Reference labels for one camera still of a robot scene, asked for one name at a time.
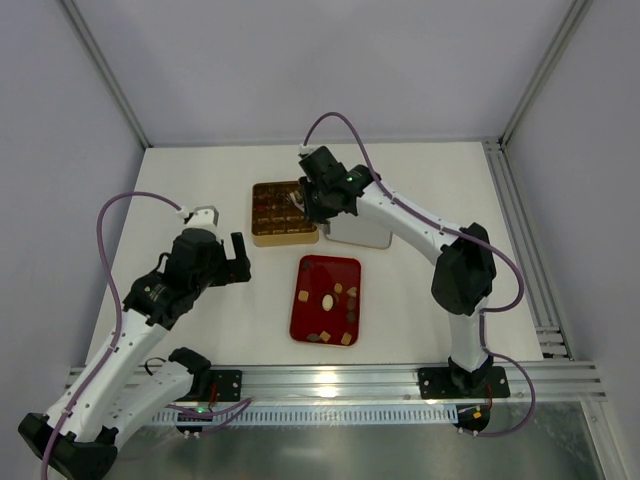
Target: gray backdrop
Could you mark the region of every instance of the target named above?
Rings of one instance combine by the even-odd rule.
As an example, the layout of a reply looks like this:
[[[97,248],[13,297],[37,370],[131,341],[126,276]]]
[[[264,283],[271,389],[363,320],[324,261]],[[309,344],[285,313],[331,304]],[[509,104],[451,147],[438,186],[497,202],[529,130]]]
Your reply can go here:
[[[594,2],[510,147],[565,306],[571,345],[596,361],[635,453],[639,24],[635,0]]]
[[[18,423],[86,354],[105,285],[95,219],[142,150],[55,2],[0,4],[0,65],[0,476],[21,480],[39,462]],[[105,225],[110,252],[126,207]]]
[[[77,3],[152,143],[238,144],[496,136],[570,1]]]

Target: red tray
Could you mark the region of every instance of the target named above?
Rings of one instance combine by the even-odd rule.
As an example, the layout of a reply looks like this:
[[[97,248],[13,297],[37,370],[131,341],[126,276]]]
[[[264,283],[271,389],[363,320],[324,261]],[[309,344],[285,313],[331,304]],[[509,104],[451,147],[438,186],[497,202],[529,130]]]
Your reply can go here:
[[[353,258],[302,257],[291,312],[291,337],[299,342],[341,347],[356,343],[360,325],[360,271],[360,262]],[[322,308],[325,295],[333,298],[330,311]]]

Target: brown box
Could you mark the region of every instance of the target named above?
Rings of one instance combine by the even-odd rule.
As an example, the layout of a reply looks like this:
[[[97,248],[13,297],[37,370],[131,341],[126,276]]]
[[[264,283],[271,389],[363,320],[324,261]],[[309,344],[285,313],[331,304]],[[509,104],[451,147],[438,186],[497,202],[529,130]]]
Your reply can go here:
[[[304,213],[289,201],[299,192],[298,182],[257,183],[251,202],[251,234],[256,247],[316,243],[318,228],[304,219]]]

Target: cable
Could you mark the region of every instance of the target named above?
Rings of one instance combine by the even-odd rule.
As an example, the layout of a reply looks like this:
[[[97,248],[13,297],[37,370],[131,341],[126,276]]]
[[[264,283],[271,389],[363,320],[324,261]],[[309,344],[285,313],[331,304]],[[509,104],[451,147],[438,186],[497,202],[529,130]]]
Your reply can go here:
[[[224,415],[225,413],[232,412],[233,410],[235,410],[236,408],[244,405],[245,403],[248,405],[249,403],[251,403],[251,399],[250,398],[245,398],[244,400],[240,400],[235,405],[231,405],[230,407],[223,408],[222,410],[216,410],[215,412],[209,412],[209,413],[194,412],[190,408],[180,407],[178,405],[167,405],[167,408],[171,408],[173,410],[178,410],[180,413],[182,413],[183,415],[185,415],[187,417],[190,417],[190,418],[198,418],[198,419],[201,419],[201,420],[210,420],[210,419],[212,419],[214,417],[217,417],[217,416],[220,416],[220,415]]]
[[[412,215],[413,217],[417,218],[418,220],[426,223],[430,227],[437,228],[438,230],[440,230],[440,231],[442,231],[444,233],[448,233],[450,235],[455,235],[458,238],[462,238],[462,239],[467,240],[469,242],[473,242],[473,243],[475,243],[477,245],[480,245],[481,247],[489,250],[491,253],[497,255],[498,257],[500,257],[500,259],[509,266],[509,268],[511,269],[511,271],[515,275],[516,281],[518,282],[518,293],[516,295],[516,298],[511,303],[509,303],[507,305],[503,305],[501,307],[485,307],[485,308],[480,310],[480,312],[479,312],[479,318],[480,318],[480,322],[479,322],[479,324],[480,324],[480,344],[482,346],[482,349],[485,351],[485,353],[487,355],[493,355],[494,357],[506,360],[509,363],[513,364],[518,370],[520,370],[520,372],[522,372],[522,374],[524,375],[527,383],[529,384],[529,389],[531,390],[531,405],[529,407],[529,411],[525,415],[525,417],[522,420],[522,422],[520,422],[518,425],[516,425],[513,428],[509,428],[507,430],[504,430],[503,432],[495,432],[495,433],[474,433],[474,432],[469,432],[469,431],[467,431],[467,433],[470,433],[470,434],[473,434],[474,436],[479,436],[479,437],[500,437],[500,436],[503,436],[503,435],[508,435],[510,433],[513,433],[513,432],[515,432],[517,430],[520,430],[522,427],[524,427],[527,424],[527,422],[529,422],[529,420],[533,416],[533,412],[535,411],[536,394],[535,394],[535,388],[533,386],[533,382],[531,381],[531,378],[526,373],[526,371],[522,367],[522,365],[520,365],[518,362],[516,362],[512,358],[507,357],[506,355],[502,355],[502,354],[499,354],[499,353],[491,352],[489,350],[489,348],[487,347],[486,340],[485,340],[485,314],[487,312],[500,313],[500,312],[509,311],[509,310],[515,308],[516,305],[518,305],[520,303],[520,301],[522,300],[522,298],[524,297],[524,291],[525,291],[525,288],[524,288],[524,277],[522,276],[522,273],[520,272],[520,269],[515,264],[515,262],[513,260],[511,260],[505,253],[503,253],[502,251],[498,250],[496,247],[494,247],[490,243],[484,242],[484,241],[480,240],[479,238],[473,237],[471,235],[467,235],[466,233],[463,233],[463,232],[461,232],[459,230],[454,230],[452,228],[448,228],[448,227],[445,227],[443,225],[440,225],[439,223],[434,222],[430,218],[425,217],[420,212],[414,210],[409,205],[404,203],[402,200],[400,200],[398,198],[395,198],[393,196],[393,194],[389,191],[389,189],[387,189],[387,187],[384,186],[384,184],[380,180],[380,177],[378,176],[378,174],[376,173],[375,169],[373,168],[373,164],[371,162],[371,159],[369,158],[369,154],[367,153],[367,149],[365,148],[364,143],[362,142],[362,138],[360,138],[360,134],[358,133],[358,131],[356,130],[354,125],[351,123],[351,121],[347,117],[342,115],[341,113],[339,113],[339,112],[327,112],[324,115],[321,115],[313,123],[313,125],[311,125],[311,128],[309,129],[309,132],[307,133],[306,137],[304,138],[303,145],[306,146],[309,143],[309,139],[311,138],[311,135],[313,134],[313,132],[316,129],[316,127],[320,124],[320,122],[322,122],[325,118],[328,118],[328,117],[337,117],[337,118],[339,118],[340,120],[342,120],[344,122],[344,124],[347,126],[347,128],[349,128],[349,130],[351,131],[351,133],[353,135],[353,138],[355,139],[356,143],[358,144],[358,147],[360,147],[360,152],[362,153],[362,157],[364,158],[364,161],[367,164],[367,167],[369,168],[371,176],[373,177],[373,181],[376,183],[376,185],[378,186],[380,191],[382,191],[382,193],[387,198],[391,199],[392,203],[395,203],[400,208],[402,208],[405,212],[409,213],[410,215]]]
[[[149,362],[151,360],[160,360],[162,363],[166,363],[167,361],[164,358],[160,358],[160,357],[151,357],[151,358],[147,358],[144,362],[144,369],[146,370],[146,372],[149,374],[149,376],[153,376],[153,372],[151,370],[149,370]]]
[[[231,415],[229,418],[227,418],[220,425],[216,425],[216,426],[211,427],[208,430],[205,430],[202,433],[200,433],[200,438],[202,438],[202,437],[204,437],[206,435],[211,435],[212,433],[215,433],[215,432],[219,432],[223,428],[229,426],[229,424],[231,422],[233,422],[236,418],[238,418],[240,415],[242,415],[242,413],[249,407],[250,404],[251,404],[251,399],[250,398],[246,398],[246,399],[238,402],[237,404],[235,404],[233,407],[231,407],[231,409],[235,409],[235,408],[241,406],[240,410],[235,412],[233,415]],[[220,411],[214,412],[214,413],[217,414],[217,415],[221,415],[222,412],[223,411],[220,410]],[[134,455],[133,457],[119,457],[118,460],[122,461],[122,462],[132,462],[132,461],[136,461],[136,460],[141,460],[141,459],[143,459],[145,457],[148,457],[150,454],[157,452],[161,448],[169,445],[170,443],[173,443],[173,442],[175,442],[177,440],[181,440],[183,438],[184,437],[177,437],[177,436],[167,438],[166,440],[163,440],[162,442],[158,443],[157,445],[154,445],[149,450],[147,450],[144,453],[141,453],[140,455]]]
[[[109,266],[109,260],[107,259],[107,253],[104,248],[104,238],[102,236],[102,222],[104,220],[104,215],[107,213],[107,210],[111,205],[122,198],[128,197],[149,197],[155,198],[156,200],[160,200],[164,203],[171,205],[176,210],[180,210],[180,206],[165,198],[161,195],[157,195],[155,193],[149,192],[126,192],[116,195],[115,197],[110,198],[100,209],[100,213],[98,214],[98,220],[96,223],[96,236],[98,240],[98,253],[100,254],[100,263],[102,264],[102,269],[107,277],[107,285],[109,286],[109,290],[111,290],[111,295],[113,296],[113,301],[116,306],[116,327],[113,338],[111,339],[111,343],[109,347],[103,354],[96,366],[89,372],[89,375],[84,379],[84,381],[80,384],[76,392],[71,396],[69,402],[64,407],[62,415],[58,419],[53,431],[51,432],[51,436],[49,437],[49,441],[47,442],[47,446],[44,449],[44,453],[42,455],[42,465],[40,466],[40,477],[42,480],[48,480],[47,469],[49,467],[49,460],[51,458],[51,452],[53,450],[53,446],[55,444],[55,440],[58,438],[58,434],[62,427],[64,426],[64,422],[69,418],[71,410],[75,406],[78,398],[82,395],[85,389],[89,386],[91,381],[95,378],[98,372],[102,369],[104,364],[107,362],[111,353],[115,350],[118,345],[118,340],[120,339],[120,332],[122,331],[122,309],[120,306],[120,296],[118,295],[118,290],[116,289],[115,281],[113,280],[113,276],[111,275],[111,267]]]
[[[493,407],[493,392],[491,391],[491,384],[487,383],[487,397],[489,397],[489,405],[487,405],[487,410],[491,411]]]
[[[211,396],[209,397],[209,405],[207,405],[207,407],[209,408],[209,411],[213,413],[213,404],[217,402],[218,397],[217,394],[218,393],[218,384],[214,383],[213,387],[211,387]]]
[[[162,266],[162,260],[164,260],[165,258],[169,258],[169,254],[167,252],[161,253],[160,256],[158,257],[158,264],[151,271],[157,272]]]

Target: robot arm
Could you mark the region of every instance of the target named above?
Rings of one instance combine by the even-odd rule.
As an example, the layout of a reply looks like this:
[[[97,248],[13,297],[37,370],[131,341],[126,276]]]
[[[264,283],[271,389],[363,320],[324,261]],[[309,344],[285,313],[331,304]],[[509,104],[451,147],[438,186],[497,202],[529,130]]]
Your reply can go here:
[[[94,375],[71,409],[52,450],[50,465],[67,478],[102,478],[118,449],[158,410],[187,395],[201,397],[211,383],[211,363],[181,348],[132,393],[122,392],[134,369],[206,288],[251,278],[242,234],[231,234],[236,258],[228,260],[217,236],[217,221],[213,207],[198,208],[185,219],[186,228],[174,240],[171,253],[161,256],[166,257],[164,270],[159,271],[160,262],[133,283],[123,302],[121,338],[115,349],[109,336],[69,390],[44,415],[30,413],[18,427],[32,451],[42,458],[69,399],[89,375]],[[107,349],[113,352],[92,373]]]
[[[374,183],[367,167],[358,165],[347,171],[327,147],[304,155],[300,166],[307,175],[300,184],[308,220],[326,223],[341,212],[362,215],[405,240],[435,266],[431,293],[449,314],[452,379],[463,391],[475,387],[482,372],[492,364],[492,358],[480,345],[478,328],[479,311],[486,304],[496,276],[493,257],[473,242],[419,221],[395,205],[394,200],[402,200],[442,227],[488,242],[486,230],[475,223],[461,228],[443,220],[386,185],[394,195],[388,198]]]

